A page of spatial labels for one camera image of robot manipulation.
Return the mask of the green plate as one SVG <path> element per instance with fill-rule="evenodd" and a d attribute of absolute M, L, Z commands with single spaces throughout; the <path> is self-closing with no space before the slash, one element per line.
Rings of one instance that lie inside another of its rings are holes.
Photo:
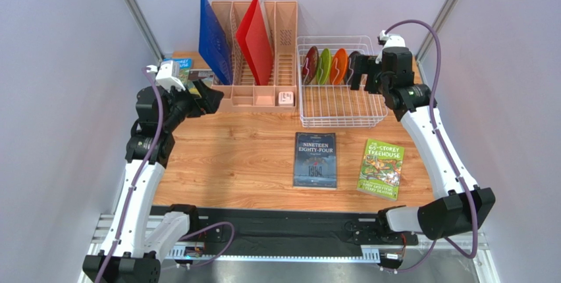
<path fill-rule="evenodd" d="M 331 61 L 331 51 L 329 48 L 325 48 L 322 50 L 318 60 L 317 72 L 315 75 L 317 85 L 325 85 L 327 83 L 331 71 Z"/>

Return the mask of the red floral plate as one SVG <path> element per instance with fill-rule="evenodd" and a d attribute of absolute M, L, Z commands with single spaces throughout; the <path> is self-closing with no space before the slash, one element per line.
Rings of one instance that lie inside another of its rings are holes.
<path fill-rule="evenodd" d="M 312 46 L 306 54 L 304 63 L 302 64 L 302 83 L 303 85 L 310 84 L 316 75 L 317 66 L 319 61 L 319 51 L 316 46 Z"/>

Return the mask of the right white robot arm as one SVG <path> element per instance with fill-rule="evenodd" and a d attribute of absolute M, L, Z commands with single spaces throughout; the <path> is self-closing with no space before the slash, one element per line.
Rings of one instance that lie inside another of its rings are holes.
<path fill-rule="evenodd" d="M 389 47 L 379 56 L 355 55 L 349 60 L 351 89 L 382 95 L 386 106 L 413 139 L 427 169 L 434 201 L 420 207 L 379 211 L 387 232 L 417 232 L 430 240 L 477 235 L 496 197 L 480 188 L 461 162 L 442 124 L 436 101 L 426 84 L 414 81 L 412 53 Z"/>

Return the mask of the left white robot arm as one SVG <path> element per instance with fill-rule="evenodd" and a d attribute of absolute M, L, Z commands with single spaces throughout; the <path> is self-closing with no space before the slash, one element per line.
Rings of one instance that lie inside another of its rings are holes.
<path fill-rule="evenodd" d="M 99 252 L 87 255 L 82 270 L 93 282 L 158 282 L 161 263 L 191 225 L 192 205 L 171 205 L 148 234 L 155 191 L 174 147 L 174 130 L 187 118 L 218 111 L 225 96 L 201 80 L 197 94 L 151 85 L 136 96 L 137 119 L 126 145 L 122 190 L 109 232 Z"/>

